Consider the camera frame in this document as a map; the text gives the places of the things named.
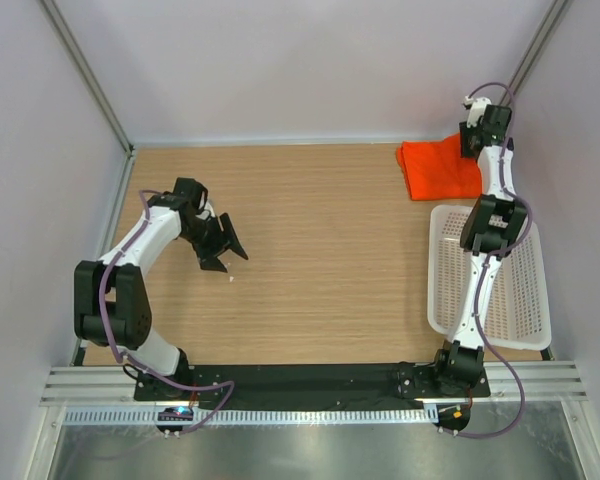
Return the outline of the orange t shirt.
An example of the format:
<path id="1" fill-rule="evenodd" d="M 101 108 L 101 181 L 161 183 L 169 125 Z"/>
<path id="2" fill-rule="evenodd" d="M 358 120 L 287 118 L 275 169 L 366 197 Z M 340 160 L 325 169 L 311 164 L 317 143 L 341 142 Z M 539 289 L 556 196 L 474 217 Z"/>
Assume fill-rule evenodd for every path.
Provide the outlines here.
<path id="1" fill-rule="evenodd" d="M 403 142 L 395 155 L 413 201 L 473 199 L 482 193 L 480 170 L 474 159 L 461 156 L 459 133 L 440 141 Z"/>

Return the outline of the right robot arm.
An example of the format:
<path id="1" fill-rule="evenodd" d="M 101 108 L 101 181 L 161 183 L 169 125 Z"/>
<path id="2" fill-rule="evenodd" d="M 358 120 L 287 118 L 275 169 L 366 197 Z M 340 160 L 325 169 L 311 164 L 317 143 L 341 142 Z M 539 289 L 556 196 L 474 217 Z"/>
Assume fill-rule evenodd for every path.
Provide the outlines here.
<path id="1" fill-rule="evenodd" d="M 515 192 L 514 112 L 486 97 L 468 96 L 460 124 L 461 156 L 476 161 L 482 193 L 460 235 L 467 277 L 454 326 L 435 356 L 430 382 L 444 396 L 467 395 L 484 378 L 484 353 L 493 347 L 484 324 L 503 260 L 530 230 L 531 209 Z"/>

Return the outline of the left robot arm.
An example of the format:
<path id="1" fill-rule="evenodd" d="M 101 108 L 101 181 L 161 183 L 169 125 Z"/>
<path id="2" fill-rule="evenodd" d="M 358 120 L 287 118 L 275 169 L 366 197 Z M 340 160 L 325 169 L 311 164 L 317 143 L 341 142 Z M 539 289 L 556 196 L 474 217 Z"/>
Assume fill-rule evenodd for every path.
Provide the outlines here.
<path id="1" fill-rule="evenodd" d="M 169 191 L 142 190 L 142 213 L 122 240 L 96 260 L 74 270 L 74 332 L 111 350 L 119 364 L 129 363 L 157 380 L 171 400 L 198 392 L 185 352 L 166 341 L 152 325 L 145 285 L 158 257 L 173 241 L 188 242 L 201 270 L 226 272 L 221 257 L 231 251 L 248 257 L 228 214 L 215 211 L 208 189 L 179 177 Z"/>

